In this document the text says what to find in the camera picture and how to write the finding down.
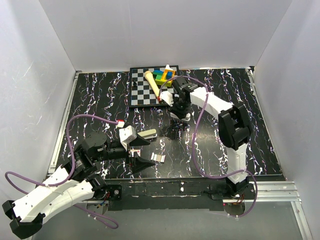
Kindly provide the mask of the red white staple box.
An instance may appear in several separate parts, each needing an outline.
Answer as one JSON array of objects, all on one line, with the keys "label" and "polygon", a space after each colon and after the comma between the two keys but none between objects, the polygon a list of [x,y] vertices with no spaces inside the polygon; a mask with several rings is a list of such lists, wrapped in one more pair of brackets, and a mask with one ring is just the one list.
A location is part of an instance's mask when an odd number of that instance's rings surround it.
[{"label": "red white staple box", "polygon": [[156,154],[156,153],[152,153],[151,154],[151,161],[157,162],[157,163],[164,163],[165,162],[165,155],[162,154]]}]

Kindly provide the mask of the cream white stapler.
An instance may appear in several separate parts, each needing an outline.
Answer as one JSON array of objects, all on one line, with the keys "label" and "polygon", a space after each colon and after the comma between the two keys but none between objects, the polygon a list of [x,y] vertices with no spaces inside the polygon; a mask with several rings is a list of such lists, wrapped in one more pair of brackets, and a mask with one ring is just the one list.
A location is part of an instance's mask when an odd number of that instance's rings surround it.
[{"label": "cream white stapler", "polygon": [[154,139],[158,136],[156,129],[144,130],[137,134],[146,140]]}]

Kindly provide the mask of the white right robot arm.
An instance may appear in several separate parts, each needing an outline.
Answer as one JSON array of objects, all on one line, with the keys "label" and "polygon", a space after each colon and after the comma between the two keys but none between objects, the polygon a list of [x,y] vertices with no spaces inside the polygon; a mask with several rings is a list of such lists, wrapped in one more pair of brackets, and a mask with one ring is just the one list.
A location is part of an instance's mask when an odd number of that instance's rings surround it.
[{"label": "white right robot arm", "polygon": [[174,77],[172,87],[175,93],[159,92],[159,99],[168,104],[172,118],[188,122],[189,108],[195,105],[218,122],[218,135],[227,151],[227,174],[215,177],[222,180],[222,187],[213,188],[209,193],[239,198],[249,184],[246,157],[252,127],[245,105],[231,104],[210,92],[204,83],[197,79],[190,82],[186,76]]}]

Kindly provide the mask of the red white staple box sleeve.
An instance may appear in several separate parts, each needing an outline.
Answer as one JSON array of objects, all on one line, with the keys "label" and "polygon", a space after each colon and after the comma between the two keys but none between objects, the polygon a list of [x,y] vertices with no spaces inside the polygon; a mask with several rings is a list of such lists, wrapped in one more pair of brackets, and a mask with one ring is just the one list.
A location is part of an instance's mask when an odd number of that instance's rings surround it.
[{"label": "red white staple box sleeve", "polygon": [[140,149],[131,149],[129,152],[132,156],[134,155],[134,153],[137,153],[139,156],[141,155]]}]

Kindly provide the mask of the yellow green toy block tray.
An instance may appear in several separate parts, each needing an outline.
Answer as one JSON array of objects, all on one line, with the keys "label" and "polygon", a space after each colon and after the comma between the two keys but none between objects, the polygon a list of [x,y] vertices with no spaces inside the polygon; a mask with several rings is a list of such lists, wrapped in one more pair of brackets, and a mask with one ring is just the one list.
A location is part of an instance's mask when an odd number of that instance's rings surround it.
[{"label": "yellow green toy block tray", "polygon": [[153,78],[155,83],[158,86],[161,86],[162,84],[164,84],[167,80],[171,79],[172,77],[174,77],[176,75],[176,71],[174,70],[165,70],[165,71],[161,71],[161,70],[154,70],[152,72]]}]

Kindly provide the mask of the white chess piece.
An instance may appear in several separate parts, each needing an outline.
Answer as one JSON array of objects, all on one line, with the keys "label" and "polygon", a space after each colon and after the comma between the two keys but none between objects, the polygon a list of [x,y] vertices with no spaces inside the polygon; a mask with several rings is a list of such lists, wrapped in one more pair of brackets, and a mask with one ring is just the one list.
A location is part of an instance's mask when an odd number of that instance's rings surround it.
[{"label": "white chess piece", "polygon": [[168,70],[168,71],[172,71],[172,70],[173,70],[173,69],[170,67],[169,64],[167,64],[167,65],[165,66],[165,69]]}]

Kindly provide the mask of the black white chessboard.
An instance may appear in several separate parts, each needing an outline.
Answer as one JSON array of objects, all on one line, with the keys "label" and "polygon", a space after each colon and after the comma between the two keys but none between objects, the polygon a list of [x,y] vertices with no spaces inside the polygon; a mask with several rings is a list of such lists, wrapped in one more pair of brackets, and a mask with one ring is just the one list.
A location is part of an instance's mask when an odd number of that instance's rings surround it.
[{"label": "black white chessboard", "polygon": [[[131,87],[129,88],[128,100],[130,108],[167,106],[164,101],[158,101],[148,81],[145,79],[144,73],[146,71],[153,73],[154,70],[164,71],[165,65],[130,68],[129,80]],[[136,81],[137,86],[133,86],[133,81]]]}]

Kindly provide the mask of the cream wooden rolling pin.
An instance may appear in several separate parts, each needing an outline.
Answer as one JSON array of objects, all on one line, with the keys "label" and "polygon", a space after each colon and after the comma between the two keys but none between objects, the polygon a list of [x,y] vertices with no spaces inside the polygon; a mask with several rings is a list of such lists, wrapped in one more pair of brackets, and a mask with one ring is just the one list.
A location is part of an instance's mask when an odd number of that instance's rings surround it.
[{"label": "cream wooden rolling pin", "polygon": [[153,78],[153,74],[150,71],[146,71],[144,73],[144,78],[148,81],[148,83],[149,83],[151,89],[153,90],[156,98],[158,98],[159,95],[160,95],[160,89],[157,86],[157,84],[156,84],[156,82],[155,82],[155,80]]}]

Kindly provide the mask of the black mounting base plate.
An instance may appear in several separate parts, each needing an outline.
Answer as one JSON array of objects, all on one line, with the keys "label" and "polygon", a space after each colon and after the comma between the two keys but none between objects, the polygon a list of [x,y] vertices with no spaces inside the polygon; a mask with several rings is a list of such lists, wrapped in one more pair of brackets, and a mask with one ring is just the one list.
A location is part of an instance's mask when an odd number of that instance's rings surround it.
[{"label": "black mounting base plate", "polygon": [[252,183],[233,193],[226,180],[209,178],[138,178],[109,180],[120,187],[119,194],[111,193],[109,211],[124,210],[198,210],[223,211],[224,204],[235,207],[253,200]]}]

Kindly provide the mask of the aluminium rail frame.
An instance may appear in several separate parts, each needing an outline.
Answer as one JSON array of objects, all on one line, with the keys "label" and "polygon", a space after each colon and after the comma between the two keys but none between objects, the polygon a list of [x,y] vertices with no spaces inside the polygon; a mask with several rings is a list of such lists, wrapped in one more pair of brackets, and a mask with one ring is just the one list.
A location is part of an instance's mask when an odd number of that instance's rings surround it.
[{"label": "aluminium rail frame", "polygon": [[234,240],[311,240],[302,200],[293,181],[261,181],[242,199],[223,202],[222,231]]}]

